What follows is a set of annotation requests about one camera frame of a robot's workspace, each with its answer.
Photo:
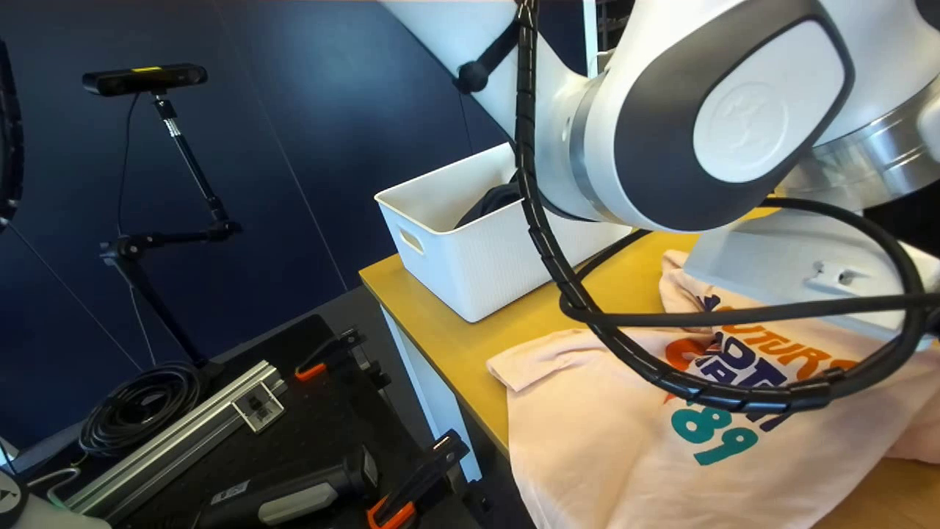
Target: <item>cable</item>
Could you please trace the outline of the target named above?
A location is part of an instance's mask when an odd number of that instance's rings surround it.
[[[17,464],[13,461],[14,455],[10,453],[7,437],[0,437],[0,453],[3,453],[3,464],[0,464],[0,468],[10,468],[10,472],[17,480],[22,471],[17,471]]]
[[[646,381],[686,396],[691,402],[728,408],[728,412],[806,412],[806,408],[824,408],[837,396],[865,392],[881,378],[888,378],[894,369],[900,369],[916,349],[919,339],[926,334],[928,324],[935,324],[938,312],[928,314],[928,305],[940,305],[940,296],[926,293],[923,278],[910,262],[910,255],[903,250],[903,243],[888,234],[874,221],[865,221],[851,212],[810,203],[810,200],[766,200],[765,206],[782,206],[782,208],[802,208],[837,217],[868,239],[874,239],[894,268],[900,270],[904,296],[865,296],[865,300],[835,300],[835,303],[793,303],[793,305],[772,305],[772,308],[741,308],[741,312],[722,312],[722,314],[603,314],[593,296],[584,292],[583,278],[603,264],[614,253],[603,253],[599,258],[592,258],[583,274],[569,268],[569,262],[562,253],[558,239],[553,234],[553,227],[547,221],[542,192],[537,192],[537,174],[536,174],[536,67],[537,67],[537,23],[536,23],[536,0],[517,2],[517,21],[520,21],[520,45],[517,45],[517,128],[514,128],[514,151],[517,151],[517,177],[524,189],[524,214],[528,221],[528,234],[536,250],[542,253],[553,281],[562,292],[562,308],[564,314],[587,324],[593,334],[619,358],[625,362],[639,375]],[[825,369],[816,378],[790,381],[782,389],[737,389],[737,386],[716,386],[702,375],[681,374],[652,352],[646,352],[639,340],[622,334],[619,325],[713,325],[713,324],[747,324],[753,320],[782,320],[782,317],[816,317],[816,314],[847,314],[847,312],[875,312],[875,308],[904,308],[903,333],[878,346],[874,355],[859,362],[851,369]]]
[[[204,378],[186,368],[160,368],[122,386],[83,422],[80,446],[98,459],[117,459],[149,441],[204,399]]]
[[[123,115],[123,145],[122,145],[122,171],[117,171],[117,200],[116,200],[116,227],[117,227],[117,239],[123,239],[123,189],[126,189],[126,168],[130,168],[130,139],[132,139],[132,117],[138,109],[141,93],[136,93],[126,106]]]
[[[141,92],[132,93],[132,99],[130,99],[130,106],[126,106],[126,111],[123,111],[122,171],[117,171],[117,196],[116,196],[116,231],[117,231],[117,239],[126,234],[126,227],[123,227],[123,192],[126,192],[126,174],[130,174],[132,117],[136,117],[138,99],[141,99]],[[155,346],[152,346],[148,320],[145,320],[145,314],[141,314],[138,293],[136,293],[136,289],[130,286],[126,277],[123,277],[123,281],[126,281],[126,296],[130,296],[136,324],[138,324],[138,330],[141,330],[141,339],[145,339],[145,346],[148,346],[148,355],[149,355],[149,368],[155,368]]]

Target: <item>wooden table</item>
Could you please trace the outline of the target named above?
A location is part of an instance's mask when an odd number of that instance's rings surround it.
[[[661,253],[691,248],[693,239],[688,234],[643,239],[628,253],[619,253],[599,268],[597,277],[587,278],[587,289],[605,312],[656,312],[661,308],[656,292]],[[418,396],[426,402],[426,414],[437,414],[430,416],[433,431],[459,419],[455,402],[446,402],[455,396],[496,446],[505,450],[505,392],[489,375],[484,362],[520,340],[578,325],[558,312],[556,286],[537,289],[471,325],[430,293],[396,255],[364,268],[361,278],[389,314],[390,334],[411,381],[418,375]],[[881,461],[819,527],[940,527],[940,468]]]

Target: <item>white t-shirt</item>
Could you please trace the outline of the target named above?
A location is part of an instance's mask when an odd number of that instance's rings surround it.
[[[668,258],[661,293],[674,312],[750,305],[688,278],[681,255]],[[678,369],[753,389],[850,368],[878,346],[819,320],[628,334]],[[790,416],[671,396],[587,330],[520,344],[490,374],[508,392],[517,487],[543,529],[815,527],[884,455],[940,459],[938,346],[865,394]]]

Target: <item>white plastic bin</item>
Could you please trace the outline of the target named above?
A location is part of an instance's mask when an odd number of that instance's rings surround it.
[[[550,278],[520,203],[455,227],[489,189],[511,177],[514,153],[500,145],[377,195],[406,270],[467,324]],[[553,212],[550,223],[574,264],[628,234],[628,227],[578,223]]]

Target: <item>black tripod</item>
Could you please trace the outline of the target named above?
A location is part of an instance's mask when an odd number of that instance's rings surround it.
[[[152,92],[152,106],[160,117],[169,126],[169,134],[173,139],[188,174],[193,177],[193,186],[201,189],[211,227],[201,231],[141,231],[141,234],[122,234],[117,240],[107,243],[102,262],[117,268],[117,274],[130,281],[132,293],[145,300],[145,305],[152,308],[152,314],[161,320],[161,325],[173,334],[173,340],[183,346],[183,352],[193,362],[193,368],[207,368],[207,355],[193,346],[193,340],[186,334],[180,320],[171,314],[169,303],[155,293],[152,281],[148,278],[141,262],[149,250],[155,248],[171,248],[171,243],[207,243],[207,240],[226,240],[229,234],[238,231],[233,223],[224,200],[211,192],[193,151],[188,146],[180,124],[177,124],[177,109],[169,99],[164,92]]]

